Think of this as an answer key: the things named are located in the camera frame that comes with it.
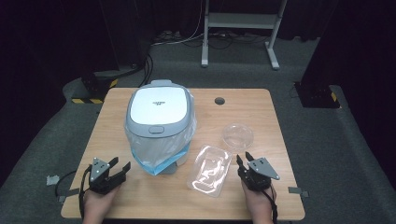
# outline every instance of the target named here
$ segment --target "gray carpet floor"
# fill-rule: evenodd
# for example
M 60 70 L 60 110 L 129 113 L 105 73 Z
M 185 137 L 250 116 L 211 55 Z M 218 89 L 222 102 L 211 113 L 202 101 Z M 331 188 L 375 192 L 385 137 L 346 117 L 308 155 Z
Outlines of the gray carpet floor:
M 362 137 L 342 89 L 331 86 L 342 108 L 323 109 L 302 107 L 293 88 L 317 43 L 278 39 L 278 71 L 271 68 L 262 42 L 234 41 L 226 49 L 211 48 L 207 68 L 200 66 L 201 48 L 155 46 L 150 50 L 151 79 L 171 79 L 187 88 L 271 92 L 297 184 L 309 192 L 309 197 L 302 198 L 305 218 L 293 223 L 396 223 L 395 191 Z M 215 48 L 228 45 L 222 40 L 210 44 Z M 143 75 L 139 71 L 122 77 L 117 88 L 137 87 Z M 55 198 L 54 186 L 46 185 L 48 175 L 62 176 L 77 169 L 102 107 L 73 104 L 70 98 L 78 83 L 74 80 L 64 86 L 67 103 L 36 136 L 0 189 L 1 224 L 81 223 L 61 217 L 62 204 Z M 72 178 L 62 182 L 60 192 L 69 188 Z

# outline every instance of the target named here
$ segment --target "white metal frame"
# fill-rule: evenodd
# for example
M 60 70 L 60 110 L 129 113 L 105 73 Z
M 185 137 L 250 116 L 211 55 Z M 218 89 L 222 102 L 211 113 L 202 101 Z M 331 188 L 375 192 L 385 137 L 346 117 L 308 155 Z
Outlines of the white metal frame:
M 282 22 L 283 12 L 285 11 L 288 0 L 281 0 L 279 11 L 276 15 L 265 14 L 237 14 L 237 13 L 209 13 L 209 0 L 205 5 L 205 32 L 204 42 L 202 45 L 201 66 L 209 66 L 209 47 L 208 47 L 208 30 L 209 27 L 233 27 L 233 28 L 253 28 L 253 29 L 272 29 L 269 42 L 265 42 L 265 48 L 274 70 L 279 69 L 279 63 L 274 53 L 274 43 L 277 31 Z

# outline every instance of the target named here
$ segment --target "wrist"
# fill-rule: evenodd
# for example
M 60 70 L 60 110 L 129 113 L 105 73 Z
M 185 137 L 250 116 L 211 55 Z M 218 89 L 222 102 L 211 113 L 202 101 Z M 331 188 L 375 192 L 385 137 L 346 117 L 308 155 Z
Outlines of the wrist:
M 95 214 L 85 214 L 82 224 L 102 224 L 103 217 L 97 216 Z
M 251 219 L 253 221 L 253 224 L 274 224 L 271 216 L 268 217 L 262 214 L 252 216 Z

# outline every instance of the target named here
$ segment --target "clear plastic container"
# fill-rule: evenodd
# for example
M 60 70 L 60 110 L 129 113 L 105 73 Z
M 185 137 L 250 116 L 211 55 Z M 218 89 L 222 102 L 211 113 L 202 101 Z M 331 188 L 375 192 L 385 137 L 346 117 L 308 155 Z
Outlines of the clear plastic container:
M 190 189 L 196 189 L 211 197 L 219 197 L 233 154 L 203 145 L 187 180 Z
M 253 131 L 241 123 L 227 125 L 222 132 L 224 142 L 232 152 L 240 152 L 253 144 Z

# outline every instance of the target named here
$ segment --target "human hand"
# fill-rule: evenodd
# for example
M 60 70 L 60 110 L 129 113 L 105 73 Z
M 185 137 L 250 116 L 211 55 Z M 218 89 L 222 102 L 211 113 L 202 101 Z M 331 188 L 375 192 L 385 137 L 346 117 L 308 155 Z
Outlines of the human hand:
M 248 189 L 246 184 L 242 182 L 242 189 L 245 192 L 245 200 L 247 210 L 249 211 L 254 224 L 273 223 L 272 221 L 272 206 L 271 202 L 262 192 Z M 272 187 L 265 190 L 265 192 L 274 200 L 276 199 L 275 189 Z
M 84 195 L 84 220 L 83 224 L 100 224 L 110 210 L 111 204 L 116 197 L 120 186 L 111 190 L 108 194 L 98 194 L 87 190 Z

